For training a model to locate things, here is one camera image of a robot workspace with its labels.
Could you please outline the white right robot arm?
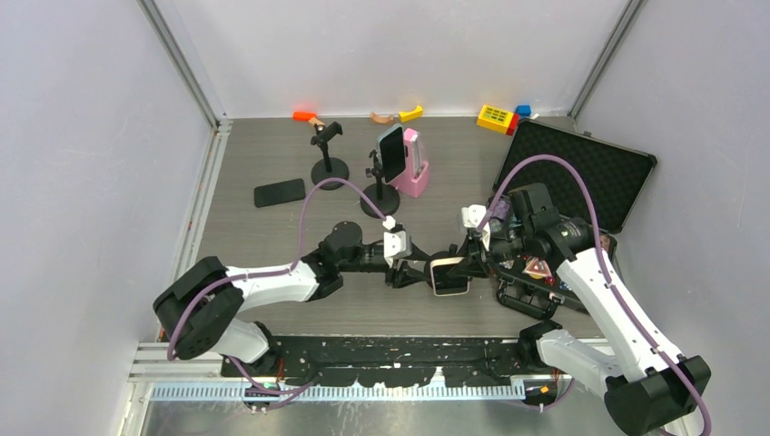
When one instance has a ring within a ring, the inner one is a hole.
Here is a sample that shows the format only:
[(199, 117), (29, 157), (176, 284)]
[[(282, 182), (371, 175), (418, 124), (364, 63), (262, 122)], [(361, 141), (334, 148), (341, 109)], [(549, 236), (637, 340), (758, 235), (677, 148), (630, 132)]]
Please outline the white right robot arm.
[(503, 238), (492, 235), (492, 206), (461, 208), (469, 249), (462, 262), (501, 281), (505, 270), (497, 247), (511, 257), (545, 262), (579, 298), (613, 350), (600, 352), (544, 320), (520, 333), (521, 366), (534, 373), (547, 367), (567, 372), (603, 400), (627, 435), (663, 430), (694, 411), (702, 416), (703, 434), (709, 434), (711, 417), (703, 399), (709, 366), (700, 356), (683, 355), (649, 319), (612, 267), (598, 228), (579, 217), (563, 217), (542, 183), (520, 187), (509, 198), (509, 216), (520, 225)]

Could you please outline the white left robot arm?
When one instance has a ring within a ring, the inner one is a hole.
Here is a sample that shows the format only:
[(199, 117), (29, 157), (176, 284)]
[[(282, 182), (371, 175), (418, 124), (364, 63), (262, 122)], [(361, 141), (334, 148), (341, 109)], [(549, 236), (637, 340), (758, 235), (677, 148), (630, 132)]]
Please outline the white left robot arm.
[(205, 257), (156, 298), (153, 311), (168, 338), (168, 360), (216, 352), (266, 376), (279, 361), (271, 333), (259, 322), (238, 320), (239, 313), (278, 302), (324, 299), (342, 287), (344, 273), (381, 273), (393, 288), (409, 286), (425, 279), (409, 263), (428, 259), (392, 219), (382, 239), (369, 244), (357, 223), (343, 221), (296, 263), (239, 268)]

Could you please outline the smartphone with cream case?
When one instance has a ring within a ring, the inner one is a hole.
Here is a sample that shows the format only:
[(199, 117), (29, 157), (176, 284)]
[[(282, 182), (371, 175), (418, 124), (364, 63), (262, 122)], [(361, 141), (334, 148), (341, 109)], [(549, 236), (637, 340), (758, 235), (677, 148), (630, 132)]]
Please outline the smartphone with cream case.
[(434, 267), (429, 272), (432, 290), (437, 297), (465, 294), (469, 291), (469, 278), (449, 278), (449, 268)]

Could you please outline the smartphone with clear case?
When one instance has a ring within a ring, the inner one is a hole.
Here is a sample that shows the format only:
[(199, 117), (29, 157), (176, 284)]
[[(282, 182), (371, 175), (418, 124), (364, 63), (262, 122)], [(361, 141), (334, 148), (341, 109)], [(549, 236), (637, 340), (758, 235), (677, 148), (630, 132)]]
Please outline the smartphone with clear case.
[(394, 124), (377, 141), (377, 152), (385, 183), (393, 182), (406, 170), (406, 150), (403, 143), (404, 130), (401, 124)]

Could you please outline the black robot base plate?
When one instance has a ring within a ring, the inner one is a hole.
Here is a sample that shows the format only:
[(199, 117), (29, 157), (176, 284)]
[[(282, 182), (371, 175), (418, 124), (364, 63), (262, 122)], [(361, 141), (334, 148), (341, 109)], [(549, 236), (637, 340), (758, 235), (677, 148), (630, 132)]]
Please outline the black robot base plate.
[(497, 387), (514, 376), (542, 375), (562, 382), (567, 373), (528, 360), (517, 339), (499, 337), (277, 336), (254, 363), (222, 354), (221, 375), (286, 382), (292, 388), (423, 387), (442, 379), (450, 388)]

